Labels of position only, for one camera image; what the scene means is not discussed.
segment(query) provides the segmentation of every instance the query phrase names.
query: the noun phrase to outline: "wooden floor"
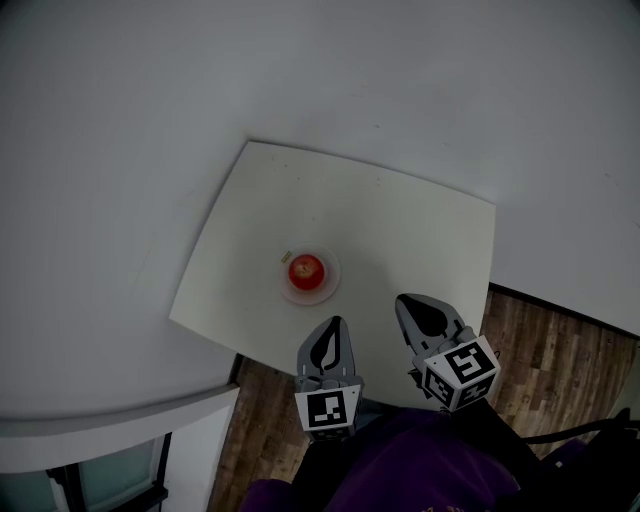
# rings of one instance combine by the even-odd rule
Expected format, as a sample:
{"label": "wooden floor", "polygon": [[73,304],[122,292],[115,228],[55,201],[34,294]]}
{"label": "wooden floor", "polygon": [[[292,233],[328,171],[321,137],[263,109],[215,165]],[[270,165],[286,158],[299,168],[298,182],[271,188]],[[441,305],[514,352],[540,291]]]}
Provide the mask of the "wooden floor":
{"label": "wooden floor", "polygon": [[[637,345],[591,323],[491,291],[481,334],[500,351],[502,373],[491,404],[522,437],[605,418]],[[209,512],[236,511],[254,480],[291,481],[308,445],[291,376],[244,359],[237,381],[240,396]],[[555,447],[532,446],[541,457]]]}

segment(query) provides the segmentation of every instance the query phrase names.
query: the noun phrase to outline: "white plate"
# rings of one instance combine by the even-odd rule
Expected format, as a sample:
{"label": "white plate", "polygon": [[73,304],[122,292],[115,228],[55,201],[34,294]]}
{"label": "white plate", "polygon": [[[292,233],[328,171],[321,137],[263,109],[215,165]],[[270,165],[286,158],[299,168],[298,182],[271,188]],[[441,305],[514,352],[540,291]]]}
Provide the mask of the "white plate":
{"label": "white plate", "polygon": [[[289,265],[301,254],[313,254],[324,265],[325,277],[317,290],[305,292],[298,290],[289,281]],[[286,248],[282,259],[278,261],[278,287],[287,299],[301,306],[313,306],[327,300],[336,291],[340,282],[340,263],[329,249],[317,244],[304,243]]]}

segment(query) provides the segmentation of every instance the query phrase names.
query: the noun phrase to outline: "white table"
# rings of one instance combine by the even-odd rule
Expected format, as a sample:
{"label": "white table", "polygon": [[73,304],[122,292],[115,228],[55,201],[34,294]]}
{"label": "white table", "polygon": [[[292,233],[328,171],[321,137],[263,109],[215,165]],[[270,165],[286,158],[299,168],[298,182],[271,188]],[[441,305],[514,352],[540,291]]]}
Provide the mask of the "white table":
{"label": "white table", "polygon": [[[436,297],[479,334],[494,224],[493,205],[428,181],[248,143],[202,230],[170,318],[295,374],[300,344],[340,315],[366,398],[438,408],[407,375],[411,354],[394,301],[400,293]],[[331,249],[342,269],[335,294],[315,306],[292,304],[276,283],[280,259],[302,242]]]}

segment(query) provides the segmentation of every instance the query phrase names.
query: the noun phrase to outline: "tabletop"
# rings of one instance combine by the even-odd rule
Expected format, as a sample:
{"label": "tabletop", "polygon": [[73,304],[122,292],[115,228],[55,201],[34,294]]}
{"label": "tabletop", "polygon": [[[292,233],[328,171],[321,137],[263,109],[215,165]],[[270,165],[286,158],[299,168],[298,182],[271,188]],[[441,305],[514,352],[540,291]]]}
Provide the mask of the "tabletop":
{"label": "tabletop", "polygon": [[[369,164],[249,142],[202,230],[170,318],[256,361],[295,375],[307,335],[333,315],[348,325],[364,396],[426,409],[407,372],[400,293],[448,302],[479,334],[495,226],[494,205]],[[300,243],[322,245],[341,278],[326,301],[301,306],[277,283]]]}

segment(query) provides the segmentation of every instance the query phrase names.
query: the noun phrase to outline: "purple cloth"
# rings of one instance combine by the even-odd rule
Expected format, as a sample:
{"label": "purple cloth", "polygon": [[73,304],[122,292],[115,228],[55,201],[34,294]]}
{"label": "purple cloth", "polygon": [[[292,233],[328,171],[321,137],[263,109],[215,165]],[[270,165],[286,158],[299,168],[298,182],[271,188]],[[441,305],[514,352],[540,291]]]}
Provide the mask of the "purple cloth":
{"label": "purple cloth", "polygon": [[[518,486],[491,457],[457,438],[447,416],[407,409],[372,436],[327,511],[485,512]],[[241,512],[303,511],[293,488],[254,482]]]}

